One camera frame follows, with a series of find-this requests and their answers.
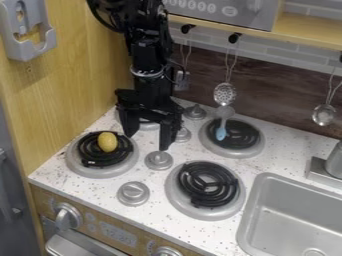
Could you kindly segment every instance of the yellow ball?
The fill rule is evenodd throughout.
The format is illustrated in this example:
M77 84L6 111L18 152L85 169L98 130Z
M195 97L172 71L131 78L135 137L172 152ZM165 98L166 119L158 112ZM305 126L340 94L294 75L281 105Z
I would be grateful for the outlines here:
M97 138L97 144L106 153L113 152L118 146L116 136L111 132L102 132Z

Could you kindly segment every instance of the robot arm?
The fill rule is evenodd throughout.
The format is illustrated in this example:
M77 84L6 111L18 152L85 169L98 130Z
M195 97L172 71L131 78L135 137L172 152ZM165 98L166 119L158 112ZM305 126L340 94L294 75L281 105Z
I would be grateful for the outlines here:
M181 129L183 108L173 102L172 39L161 0L87 0L95 18L126 39L134 90L118 89L117 110L126 136L142 119L160 124L159 150L167 150Z
M161 0L87 0L87 3L102 25L125 35L133 70L156 72L168 63L172 39Z

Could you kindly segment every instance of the black coil burner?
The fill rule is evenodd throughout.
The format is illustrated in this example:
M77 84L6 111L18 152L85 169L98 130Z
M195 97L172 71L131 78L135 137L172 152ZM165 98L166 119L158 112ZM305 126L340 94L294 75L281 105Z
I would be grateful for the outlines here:
M219 141L216 139L216 130L220 127L220 119L213 120L207 127L208 138L216 145L225 149L247 149L254 146L260 137L260 133L253 126L237 121L228 120L226 123L227 136Z
M239 181L220 165L194 162L184 164L180 169L178 185L190 196L195 207L214 208L226 205L235 198Z
M124 161L133 151L133 144L127 137L111 132L116 136L118 146L113 152L104 152L97 144L97 138L102 132L89 133L80 139L77 144L78 153L85 167L113 166Z

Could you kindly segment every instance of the paper towel holder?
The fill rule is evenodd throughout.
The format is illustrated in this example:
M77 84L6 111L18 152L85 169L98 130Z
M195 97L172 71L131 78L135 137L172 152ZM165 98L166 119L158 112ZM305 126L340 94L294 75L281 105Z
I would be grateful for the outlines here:
M39 43L19 41L15 37L29 33L35 26L39 27ZM29 61L57 45L45 0L0 0L0 35L7 57L18 61Z

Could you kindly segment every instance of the backsplash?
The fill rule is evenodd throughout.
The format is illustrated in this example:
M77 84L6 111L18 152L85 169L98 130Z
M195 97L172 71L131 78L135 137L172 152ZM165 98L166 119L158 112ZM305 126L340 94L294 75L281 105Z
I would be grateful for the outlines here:
M304 15L342 20L342 2L331 0L292 0L285 3L285 11ZM195 27L189 34L180 32L183 24L171 23L170 30L176 43L225 53L227 38L231 34L204 27ZM322 73L331 73L337 66L336 74L342 75L339 51L315 48L294 43L262 39L243 35L239 43L242 57L303 68Z
M174 58L181 61L179 45ZM224 61L225 53L194 47L188 61L190 89L176 92L175 96L217 107L212 95L214 87L225 80ZM336 93L332 102L338 111L335 123L319 127L311 120L313 109L325 101L329 77L321 72L239 57L231 80L238 93L233 106L239 114L342 138L342 91ZM336 76L335 84L341 79Z

